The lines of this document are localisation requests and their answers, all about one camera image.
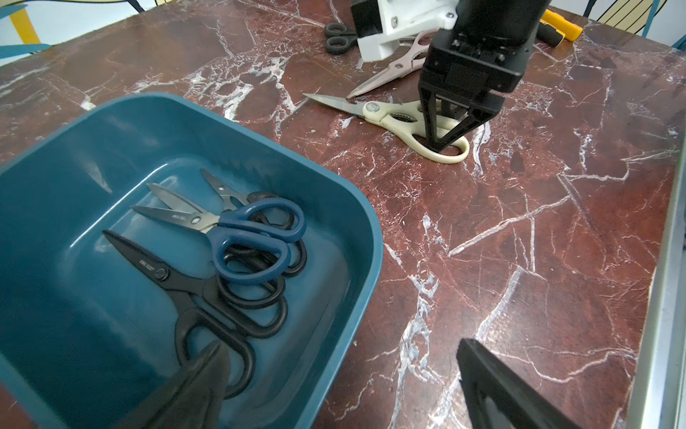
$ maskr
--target scissors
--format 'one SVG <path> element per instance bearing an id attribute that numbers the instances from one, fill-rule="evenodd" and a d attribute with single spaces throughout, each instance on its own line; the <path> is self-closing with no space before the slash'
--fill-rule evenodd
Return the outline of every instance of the scissors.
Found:
<path id="1" fill-rule="evenodd" d="M 133 206 L 135 211 L 151 218 L 164 220 L 205 234 L 212 247 L 212 261 L 220 276 L 238 284 L 259 284 L 276 279 L 291 259 L 287 243 L 296 242 L 305 233 L 303 210 L 284 198 L 266 198 L 237 208 L 233 203 L 221 215 L 215 215 L 185 197 L 155 183 L 148 184 L 153 194 L 170 209 Z M 292 229 L 280 229 L 250 220 L 251 216 L 266 209 L 279 208 L 293 213 L 298 222 Z M 229 246 L 240 244 L 249 248 L 277 254 L 274 264 L 257 273 L 235 273 L 228 269 L 224 255 Z"/>
<path id="2" fill-rule="evenodd" d="M 424 65 L 424 60 L 426 58 L 417 58 L 421 54 L 425 54 L 429 50 L 429 44 L 420 45 L 419 41 L 430 34 L 437 32 L 438 30 L 427 30 L 417 34 L 414 38 L 412 47 L 409 51 L 397 60 L 391 62 L 386 69 L 374 75 L 371 79 L 365 81 L 365 83 L 359 85 L 357 88 L 353 89 L 353 92 L 348 94 L 346 98 L 357 97 L 366 92 L 380 87 L 383 84 L 387 84 L 392 80 L 399 78 L 404 78 L 411 72 L 419 70 Z"/>
<path id="3" fill-rule="evenodd" d="M 236 257 L 231 253 L 227 253 L 224 256 L 225 262 L 229 262 L 232 259 L 236 259 L 253 272 L 265 270 L 269 266 L 267 262 L 257 257 Z M 245 308 L 247 310 L 259 310 L 261 308 L 270 307 L 275 303 L 280 303 L 281 295 L 286 287 L 286 282 L 283 278 L 283 275 L 280 275 L 276 279 L 265 282 L 261 285 L 264 289 L 270 291 L 271 294 L 264 298 L 247 299 L 235 294 L 231 290 L 230 282 L 222 276 L 215 276 L 215 279 L 217 281 L 217 287 L 219 288 L 220 298 L 223 302 L 233 307 Z M 257 338 L 260 338 L 261 336 L 264 336 L 266 332 L 269 333 L 270 331 L 261 329 L 259 325 L 250 325 L 250 332 L 248 333 L 252 333 L 251 336 L 255 336 L 256 334 L 258 335 Z"/>
<path id="4" fill-rule="evenodd" d="M 264 327 L 222 299 L 220 288 L 217 286 L 220 282 L 219 276 L 216 275 L 210 279 L 186 276 L 127 238 L 109 230 L 102 233 L 138 271 L 164 289 L 171 302 L 174 303 L 178 313 L 174 328 L 174 343 L 179 363 L 183 365 L 190 360 L 188 337 L 191 331 L 197 327 L 205 327 L 243 358 L 243 374 L 236 384 L 226 387 L 224 399 L 234 397 L 245 390 L 255 373 L 255 351 L 248 344 L 245 336 L 268 338 L 282 328 L 288 314 L 288 306 L 283 293 L 279 295 L 277 301 L 276 320 Z M 273 285 L 265 283 L 265 286 L 270 292 L 274 292 Z M 198 307 L 193 301 L 193 295 L 202 297 L 210 307 L 234 322 L 237 331 L 227 328 L 214 316 Z"/>
<path id="5" fill-rule="evenodd" d="M 327 41 L 324 47 L 333 55 L 345 54 L 357 44 L 357 32 L 343 23 L 330 23 L 324 27 Z"/>
<path id="6" fill-rule="evenodd" d="M 340 111 L 359 116 L 371 124 L 389 130 L 400 137 L 400 140 L 404 141 L 415 152 L 432 161 L 455 164 L 462 162 L 469 154 L 469 142 L 465 137 L 460 137 L 452 143 L 453 146 L 462 151 L 461 154 L 454 156 L 434 152 L 414 138 L 414 135 L 426 137 L 424 115 L 422 114 L 422 107 L 419 101 L 404 104 L 382 102 L 355 102 L 353 104 L 348 103 L 344 98 L 332 97 L 330 95 L 305 93 L 303 95 Z M 438 136 L 445 136 L 459 123 L 456 119 L 437 115 Z"/>
<path id="7" fill-rule="evenodd" d="M 217 192 L 217 194 L 220 197 L 222 197 L 222 200 L 224 201 L 224 211 L 230 211 L 235 209 L 235 205 L 231 200 L 232 198 L 240 202 L 243 206 L 255 201 L 263 200 L 264 198 L 280 198 L 278 195 L 273 194 L 272 192 L 252 192 L 247 195 L 242 194 L 231 189 L 226 183 L 222 182 L 220 179 L 215 177 L 206 169 L 201 168 L 200 172 L 202 173 L 203 177 L 205 177 L 207 183 L 210 184 L 212 189 L 214 189 L 215 192 Z M 267 219 L 267 216 L 262 212 L 256 213 L 250 219 L 262 222 L 265 225 L 272 225 L 276 228 L 290 229 L 295 221 L 295 216 L 292 212 L 289 212 L 288 216 L 288 220 L 283 225 L 270 223 L 270 221 Z M 300 272 L 302 272 L 305 268 L 305 264 L 307 263 L 307 250 L 305 249 L 305 243 L 303 242 L 303 239 L 300 239 L 297 242 L 295 242 L 295 246 L 298 249 L 298 260 L 294 264 L 289 265 L 283 271 L 283 275 L 285 275 L 286 277 L 293 277 L 300 274 Z M 269 252 L 261 252 L 254 248 L 244 246 L 231 246 L 228 248 L 228 251 L 229 253 L 234 254 L 238 257 L 258 256 L 263 261 L 267 262 L 269 265 L 274 265 L 277 261 L 277 258 L 273 254 Z"/>

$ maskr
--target scissor pivot screw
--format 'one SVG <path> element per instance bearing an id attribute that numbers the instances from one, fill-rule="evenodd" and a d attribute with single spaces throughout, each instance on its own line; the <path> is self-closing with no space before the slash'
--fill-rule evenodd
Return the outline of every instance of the scissor pivot screw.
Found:
<path id="1" fill-rule="evenodd" d="M 169 270 L 166 268 L 159 268 L 155 271 L 155 278 L 159 281 L 164 281 L 169 277 Z"/>

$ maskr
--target marble table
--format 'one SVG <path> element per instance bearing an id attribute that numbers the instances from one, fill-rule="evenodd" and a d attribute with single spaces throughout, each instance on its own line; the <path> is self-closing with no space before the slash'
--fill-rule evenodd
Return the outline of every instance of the marble table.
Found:
<path id="1" fill-rule="evenodd" d="M 622 428 L 683 138 L 686 56 L 567 16 L 583 35 L 536 46 L 461 164 L 306 101 L 385 67 L 324 50 L 325 23 L 352 23 L 344 0 L 180 0 L 6 65 L 0 163 L 116 97 L 181 95 L 347 178 L 379 216 L 381 279 L 315 428 L 470 427 L 463 337 L 582 427 Z M 416 100 L 417 80 L 370 96 Z"/>

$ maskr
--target black scissors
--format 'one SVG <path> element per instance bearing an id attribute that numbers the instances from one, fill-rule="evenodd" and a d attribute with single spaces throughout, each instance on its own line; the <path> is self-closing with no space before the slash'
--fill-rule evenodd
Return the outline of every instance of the black scissors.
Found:
<path id="1" fill-rule="evenodd" d="M 259 258 L 259 255 L 252 257 L 240 257 L 232 253 L 224 255 L 224 262 L 229 263 L 231 260 L 237 260 L 244 266 L 251 269 L 251 271 L 263 271 L 268 267 L 268 262 Z M 279 302 L 281 295 L 286 287 L 286 281 L 283 276 L 278 276 L 275 280 L 269 281 L 262 285 L 263 288 L 269 290 L 271 294 L 264 298 L 247 299 L 235 294 L 230 287 L 230 282 L 221 276 L 215 276 L 217 280 L 217 287 L 219 288 L 220 298 L 228 302 L 234 307 L 246 308 L 248 310 L 258 310 L 260 308 L 267 308 L 274 303 Z"/>
<path id="2" fill-rule="evenodd" d="M 343 23 L 326 24 L 324 35 L 327 37 L 324 47 L 333 55 L 345 54 L 357 44 L 357 32 Z"/>
<path id="3" fill-rule="evenodd" d="M 288 314 L 288 306 L 283 297 L 283 286 L 281 286 L 281 293 L 276 294 L 277 288 L 274 285 L 263 283 L 263 287 L 268 289 L 272 295 L 276 295 L 274 301 L 277 305 L 277 315 L 271 324 L 262 326 L 240 312 L 237 306 L 233 305 L 230 299 L 227 299 L 230 295 L 226 293 L 225 287 L 221 287 L 221 276 L 215 275 L 210 279 L 196 279 L 186 276 L 174 270 L 169 264 L 148 250 L 121 235 L 109 230 L 102 231 L 102 233 L 138 271 L 164 289 L 174 303 L 178 313 L 174 328 L 174 342 L 179 363 L 183 365 L 190 360 L 188 337 L 191 331 L 197 327 L 205 327 L 243 358 L 243 374 L 236 384 L 226 387 L 224 399 L 234 397 L 245 390 L 255 373 L 255 351 L 248 344 L 245 336 L 269 338 L 281 330 Z M 236 330 L 227 328 L 214 316 L 198 307 L 193 301 L 192 295 L 202 297 L 205 303 L 232 321 L 236 325 Z"/>

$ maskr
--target wall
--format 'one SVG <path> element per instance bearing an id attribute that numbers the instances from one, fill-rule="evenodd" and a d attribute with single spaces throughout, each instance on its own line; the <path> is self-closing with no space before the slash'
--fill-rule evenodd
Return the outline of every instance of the wall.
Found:
<path id="1" fill-rule="evenodd" d="M 138 1 L 145 10 L 156 6 L 155 0 Z M 138 13 L 126 1 L 121 3 L 28 1 L 26 5 L 26 11 L 38 34 L 38 38 L 41 43 L 49 45 L 66 42 Z M 21 39 L 16 33 L 10 18 L 0 19 L 0 45 L 21 44 Z M 0 65 L 7 64 L 24 56 L 0 59 Z"/>

